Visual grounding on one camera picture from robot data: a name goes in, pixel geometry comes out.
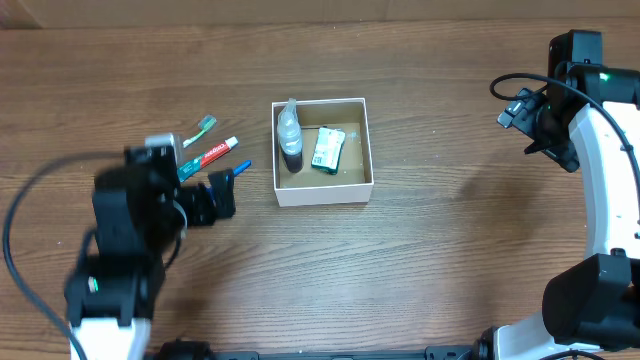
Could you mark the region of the blue disposable razor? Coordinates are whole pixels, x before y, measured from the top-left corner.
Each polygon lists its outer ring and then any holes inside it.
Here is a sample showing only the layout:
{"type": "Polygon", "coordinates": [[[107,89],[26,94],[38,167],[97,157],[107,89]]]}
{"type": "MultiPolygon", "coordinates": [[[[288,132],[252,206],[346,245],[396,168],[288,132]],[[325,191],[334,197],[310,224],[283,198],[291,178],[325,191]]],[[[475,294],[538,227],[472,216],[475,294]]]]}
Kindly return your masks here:
{"type": "Polygon", "coordinates": [[[252,162],[250,160],[246,160],[243,163],[241,163],[240,165],[238,165],[237,167],[235,167],[233,169],[233,176],[237,177],[240,174],[242,174],[245,170],[247,170],[250,166],[252,165],[252,162]]]}

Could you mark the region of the clear foam pump bottle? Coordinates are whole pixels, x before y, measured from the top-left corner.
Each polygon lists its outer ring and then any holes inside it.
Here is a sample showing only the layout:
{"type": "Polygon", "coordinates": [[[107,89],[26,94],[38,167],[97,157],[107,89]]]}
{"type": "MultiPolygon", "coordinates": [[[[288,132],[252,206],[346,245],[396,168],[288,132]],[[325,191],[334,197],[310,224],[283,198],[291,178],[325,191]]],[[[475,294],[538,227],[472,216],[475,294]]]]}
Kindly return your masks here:
{"type": "Polygon", "coordinates": [[[297,115],[297,101],[290,98],[278,115],[277,135],[285,166],[291,173],[303,168],[303,135],[297,115]]]}

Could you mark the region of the green soap packet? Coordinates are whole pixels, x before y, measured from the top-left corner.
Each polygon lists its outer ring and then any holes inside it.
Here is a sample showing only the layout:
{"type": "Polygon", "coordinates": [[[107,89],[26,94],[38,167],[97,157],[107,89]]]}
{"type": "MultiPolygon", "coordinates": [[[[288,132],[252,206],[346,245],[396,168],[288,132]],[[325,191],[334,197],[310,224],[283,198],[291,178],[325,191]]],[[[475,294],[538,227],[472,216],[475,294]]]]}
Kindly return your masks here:
{"type": "Polygon", "coordinates": [[[341,129],[321,127],[311,160],[311,167],[336,175],[346,133],[341,129]]]}

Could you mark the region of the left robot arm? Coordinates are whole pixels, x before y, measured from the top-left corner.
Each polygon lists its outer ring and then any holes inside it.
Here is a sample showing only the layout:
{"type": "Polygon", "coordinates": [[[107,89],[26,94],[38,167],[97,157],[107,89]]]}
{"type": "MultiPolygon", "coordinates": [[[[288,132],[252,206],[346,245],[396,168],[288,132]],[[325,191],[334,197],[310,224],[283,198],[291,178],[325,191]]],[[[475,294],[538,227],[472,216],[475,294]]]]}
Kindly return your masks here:
{"type": "Polygon", "coordinates": [[[96,227],[66,281],[66,320],[74,359],[141,359],[151,337],[156,298],[171,259],[191,227],[235,213],[236,173],[213,172],[208,184],[181,186],[172,168],[125,165],[95,179],[96,227]]]}

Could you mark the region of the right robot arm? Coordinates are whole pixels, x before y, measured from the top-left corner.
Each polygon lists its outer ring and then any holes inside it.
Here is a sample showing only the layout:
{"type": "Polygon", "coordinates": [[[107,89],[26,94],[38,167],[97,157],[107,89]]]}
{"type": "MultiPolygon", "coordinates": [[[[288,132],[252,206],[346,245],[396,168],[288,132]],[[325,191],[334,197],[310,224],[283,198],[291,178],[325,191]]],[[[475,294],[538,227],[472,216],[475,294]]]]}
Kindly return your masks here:
{"type": "Polygon", "coordinates": [[[590,59],[550,63],[544,87],[509,98],[498,122],[582,173],[583,260],[547,284],[542,308],[488,330],[477,359],[594,358],[639,345],[639,74],[590,59]]]}

